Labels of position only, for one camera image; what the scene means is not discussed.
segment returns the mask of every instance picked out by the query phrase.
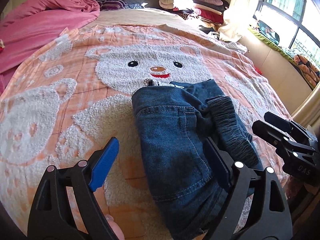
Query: beige curtain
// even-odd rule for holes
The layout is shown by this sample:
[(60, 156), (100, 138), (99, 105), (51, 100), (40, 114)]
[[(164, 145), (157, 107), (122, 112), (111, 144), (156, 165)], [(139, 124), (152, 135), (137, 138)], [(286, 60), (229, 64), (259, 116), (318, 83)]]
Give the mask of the beige curtain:
[(220, 39), (238, 41), (248, 28), (259, 0), (231, 0), (230, 8), (224, 14), (224, 24), (219, 28)]
[(318, 129), (320, 123), (320, 83), (292, 114), (292, 118), (303, 127), (311, 125), (315, 130)]

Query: pink comforter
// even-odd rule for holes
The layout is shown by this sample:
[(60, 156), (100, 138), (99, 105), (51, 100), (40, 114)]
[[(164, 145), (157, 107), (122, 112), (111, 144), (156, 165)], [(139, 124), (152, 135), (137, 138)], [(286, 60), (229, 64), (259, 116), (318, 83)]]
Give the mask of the pink comforter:
[(81, 28), (100, 13), (95, 0), (27, 0), (0, 23), (5, 49), (0, 54), (0, 95), (14, 71), (65, 29)]

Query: window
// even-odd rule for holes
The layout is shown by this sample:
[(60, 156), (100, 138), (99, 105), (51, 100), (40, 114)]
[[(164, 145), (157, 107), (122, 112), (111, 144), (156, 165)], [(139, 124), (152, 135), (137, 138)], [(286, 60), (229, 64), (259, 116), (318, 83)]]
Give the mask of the window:
[(297, 48), (320, 67), (320, 13), (311, 0), (260, 0), (257, 10), (278, 33), (279, 46)]

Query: bear print blanket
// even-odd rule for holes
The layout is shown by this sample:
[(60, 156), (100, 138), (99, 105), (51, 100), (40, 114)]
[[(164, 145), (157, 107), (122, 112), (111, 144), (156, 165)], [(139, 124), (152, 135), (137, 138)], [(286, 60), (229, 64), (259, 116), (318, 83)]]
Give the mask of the bear print blanket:
[[(99, 25), (64, 30), (17, 69), (0, 98), (0, 200), (26, 234), (39, 181), (49, 165), (66, 168), (101, 149), (110, 137), (120, 151), (95, 196), (126, 238), (171, 239), (148, 191), (131, 95), (150, 80), (197, 83), (214, 79), (233, 100), (249, 132), (266, 111), (290, 119), (267, 79), (222, 42), (167, 25)], [(262, 163), (284, 185), (282, 160), (253, 137)], [(72, 190), (72, 212), (85, 231)], [(248, 214), (248, 199), (239, 226)]]

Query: bear face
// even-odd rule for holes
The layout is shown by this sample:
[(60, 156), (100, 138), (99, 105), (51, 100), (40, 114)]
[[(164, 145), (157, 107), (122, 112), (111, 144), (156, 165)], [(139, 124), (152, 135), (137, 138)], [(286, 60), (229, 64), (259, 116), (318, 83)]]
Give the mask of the bear face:
[(110, 88), (132, 95), (146, 80), (198, 83), (212, 78), (199, 48), (187, 45), (101, 46), (86, 57), (97, 59), (98, 78)]

